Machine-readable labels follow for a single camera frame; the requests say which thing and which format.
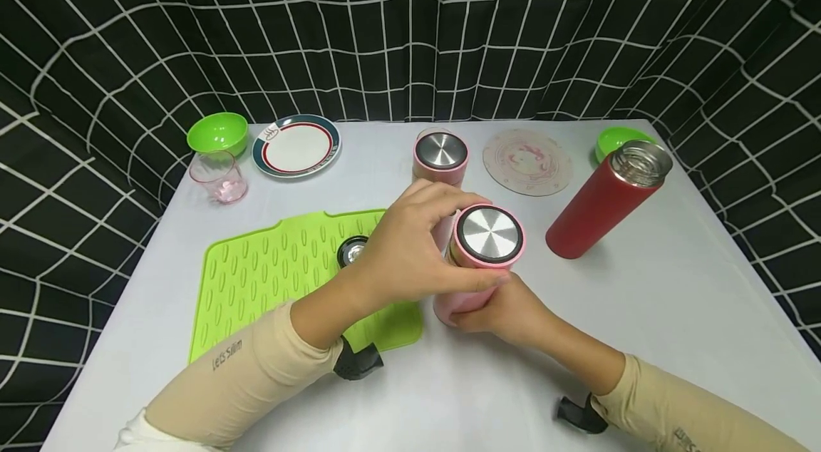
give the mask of red thermos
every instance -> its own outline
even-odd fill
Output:
[[[646,140],[612,151],[547,230],[547,246],[563,258],[582,256],[653,195],[671,168],[670,155]]]

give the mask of woven coaster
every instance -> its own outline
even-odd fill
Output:
[[[559,192],[573,176],[571,160],[556,140],[526,129],[498,133],[485,146],[482,159],[493,180],[529,196]]]

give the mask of green bowl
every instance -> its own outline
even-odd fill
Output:
[[[620,148],[625,142],[629,142],[629,140],[647,140],[649,143],[656,143],[654,138],[648,137],[638,129],[607,128],[601,132],[599,139],[596,140],[596,160],[599,163],[604,161],[607,155]]]
[[[188,146],[196,153],[227,150],[237,157],[248,144],[248,121],[238,113],[213,113],[197,121],[188,130]]]

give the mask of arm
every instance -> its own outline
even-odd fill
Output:
[[[118,448],[141,451],[161,441],[185,450],[231,446],[277,404],[333,371],[340,336],[358,320],[394,302],[506,281],[504,272],[447,264],[433,243],[430,231],[439,219],[478,202],[486,200],[442,183],[412,184],[386,211],[356,263],[185,367],[120,432]]]
[[[602,418],[659,451],[807,452],[744,409],[579,331],[518,276],[484,309],[452,320],[465,331],[493,332],[552,356],[588,386]]]
[[[186,441],[231,446],[277,404],[334,370],[341,334],[379,310],[361,296],[364,282],[355,270],[341,270],[222,340],[151,401],[145,420]]]

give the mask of hand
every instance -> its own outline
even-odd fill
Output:
[[[444,183],[417,180],[383,215],[356,262],[346,267],[363,279],[363,295],[377,308],[432,294],[480,292],[507,282],[506,270],[454,267],[442,258],[431,230],[469,205],[488,202]]]
[[[550,324],[558,317],[530,291],[522,278],[513,272],[510,274],[510,282],[493,292],[485,307],[469,313],[454,313],[450,320],[464,332],[490,332],[509,344],[538,348],[540,339],[551,332]]]

